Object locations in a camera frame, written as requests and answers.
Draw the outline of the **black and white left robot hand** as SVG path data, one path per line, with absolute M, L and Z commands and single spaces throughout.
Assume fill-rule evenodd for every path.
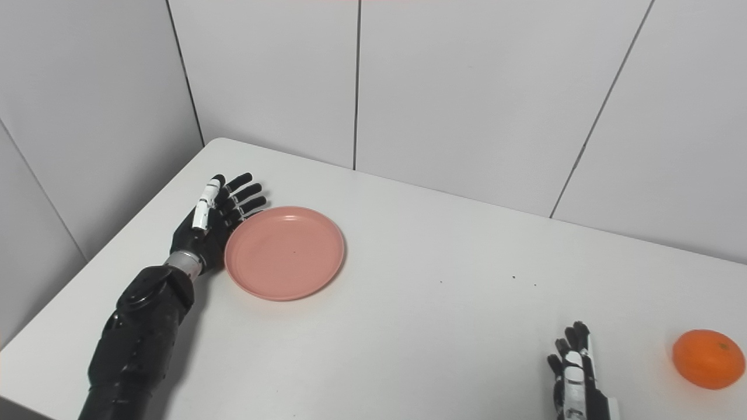
M 211 178 L 174 232 L 166 263 L 191 279 L 221 266 L 231 234 L 267 204 L 262 190 L 251 173 L 231 181 L 222 174 Z

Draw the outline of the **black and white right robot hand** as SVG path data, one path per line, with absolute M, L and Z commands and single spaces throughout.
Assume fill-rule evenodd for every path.
M 597 384 L 590 331 L 576 321 L 555 340 L 556 352 L 547 357 L 553 372 L 555 419 L 620 419 L 617 399 L 609 398 Z

